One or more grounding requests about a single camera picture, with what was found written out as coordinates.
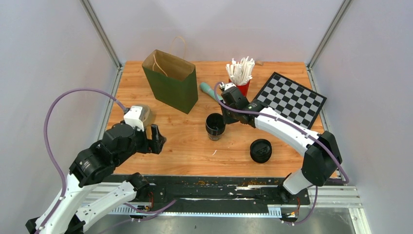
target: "brush handle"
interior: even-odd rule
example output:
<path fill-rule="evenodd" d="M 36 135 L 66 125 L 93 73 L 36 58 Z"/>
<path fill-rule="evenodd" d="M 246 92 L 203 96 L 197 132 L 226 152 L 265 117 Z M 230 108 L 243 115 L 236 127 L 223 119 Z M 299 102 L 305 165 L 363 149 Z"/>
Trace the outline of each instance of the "brush handle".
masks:
<path fill-rule="evenodd" d="M 202 92 L 210 95 L 210 96 L 215 100 L 214 90 L 211 88 L 211 86 L 209 86 L 209 85 L 208 85 L 207 83 L 205 83 L 205 82 L 202 82 L 202 83 L 199 85 L 199 88 L 202 90 Z M 221 95 L 218 95 L 218 99 L 219 99 L 219 100 L 222 100 Z"/>

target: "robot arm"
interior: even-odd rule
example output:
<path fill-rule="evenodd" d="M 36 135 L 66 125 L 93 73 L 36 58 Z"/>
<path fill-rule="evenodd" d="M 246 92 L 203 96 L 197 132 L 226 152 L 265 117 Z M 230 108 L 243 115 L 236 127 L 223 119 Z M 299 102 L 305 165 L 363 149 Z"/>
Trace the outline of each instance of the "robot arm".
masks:
<path fill-rule="evenodd" d="M 222 97 L 226 106 L 242 111 L 268 114 L 274 116 L 276 119 L 282 119 L 283 122 L 289 122 L 287 125 L 264 115 L 242 114 L 221 107 L 225 124 L 232 124 L 239 121 L 243 124 L 249 124 L 254 128 L 266 131 L 289 144 L 304 157 L 302 168 L 288 175 L 281 186 L 279 186 L 278 193 L 284 202 L 288 202 L 293 195 L 307 187 L 312 185 L 323 186 L 337 169 L 336 164 L 328 153 L 309 136 L 322 142 L 333 153 L 337 161 L 340 164 L 342 163 L 336 139 L 330 132 L 325 131 L 320 134 L 305 129 L 282 117 L 272 108 L 268 107 L 267 104 L 259 100 L 255 99 L 252 102 L 248 102 L 240 90 L 232 83 L 221 85 L 221 90 L 223 91 Z M 298 132 L 295 129 L 297 127 L 301 128 L 307 135 Z"/>
<path fill-rule="evenodd" d="M 41 229 L 40 234 L 83 233 L 111 210 L 142 193 L 149 184 L 136 173 L 121 187 L 87 207 L 79 208 L 86 196 L 129 157 L 135 153 L 159 154 L 162 151 L 166 138 L 159 133 L 157 125 L 150 126 L 152 139 L 147 138 L 143 120 L 148 116 L 145 115 L 147 111 L 150 110 L 141 106 L 131 107 L 124 115 L 124 121 L 115 124 L 101 140 L 79 152 L 69 168 L 65 197 L 60 198 L 59 192 L 42 216 L 27 221 L 29 233 L 33 234 L 38 229 Z M 60 205 L 42 226 L 58 199 L 62 200 Z"/>

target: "gray wall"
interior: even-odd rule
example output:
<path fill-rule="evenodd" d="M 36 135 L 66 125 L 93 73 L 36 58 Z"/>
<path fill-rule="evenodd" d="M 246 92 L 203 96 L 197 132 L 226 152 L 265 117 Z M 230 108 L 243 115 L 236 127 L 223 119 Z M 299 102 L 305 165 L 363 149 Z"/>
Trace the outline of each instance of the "gray wall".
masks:
<path fill-rule="evenodd" d="M 115 67 L 78 0 L 2 1 L 0 32 L 0 233 L 23 234 L 61 188 L 43 141 L 50 104 L 76 87 L 109 91 Z M 65 173 L 96 139 L 107 101 L 72 94 L 52 113 L 49 138 Z"/>
<path fill-rule="evenodd" d="M 119 58 L 168 51 L 175 36 L 188 60 L 306 61 L 342 0 L 91 0 Z M 180 41 L 172 52 L 183 55 Z"/>
<path fill-rule="evenodd" d="M 374 234 L 412 232 L 412 10 L 354 0 L 314 68 Z"/>

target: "wooden table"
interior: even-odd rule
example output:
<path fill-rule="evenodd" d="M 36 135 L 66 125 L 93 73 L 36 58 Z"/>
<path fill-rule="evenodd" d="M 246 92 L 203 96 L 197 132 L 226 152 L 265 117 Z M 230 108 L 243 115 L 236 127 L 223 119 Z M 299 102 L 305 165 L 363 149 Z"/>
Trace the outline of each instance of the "wooden table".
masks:
<path fill-rule="evenodd" d="M 213 86 L 218 81 L 228 80 L 226 61 L 193 63 L 196 65 L 198 85 L 206 82 Z M 141 65 L 140 61 L 126 63 L 116 97 L 127 107 L 139 103 L 149 105 L 156 115 L 155 124 L 168 140 L 161 154 L 135 154 L 118 167 L 115 173 L 285 177 L 302 166 L 302 157 L 293 148 L 275 136 L 249 125 L 227 125 L 222 138 L 211 141 L 205 130 L 205 119 L 211 113 L 221 113 L 219 104 L 199 90 L 198 102 L 186 115 L 154 98 Z M 248 100 L 253 99 L 273 72 L 311 88 L 304 63 L 265 62 L 264 66 L 254 67 Z M 121 120 L 123 112 L 115 105 L 108 128 Z M 319 117 L 312 130 L 323 132 Z M 254 162 L 249 155 L 250 144 L 259 138 L 269 140 L 273 148 L 270 160 L 263 164 Z"/>

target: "checkerboard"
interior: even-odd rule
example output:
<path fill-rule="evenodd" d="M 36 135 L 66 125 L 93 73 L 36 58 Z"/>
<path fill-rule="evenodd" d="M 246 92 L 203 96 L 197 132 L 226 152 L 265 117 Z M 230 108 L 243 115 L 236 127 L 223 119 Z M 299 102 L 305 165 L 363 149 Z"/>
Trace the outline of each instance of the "checkerboard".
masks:
<path fill-rule="evenodd" d="M 301 127 L 310 129 L 326 97 L 276 72 L 255 96 L 278 114 Z"/>

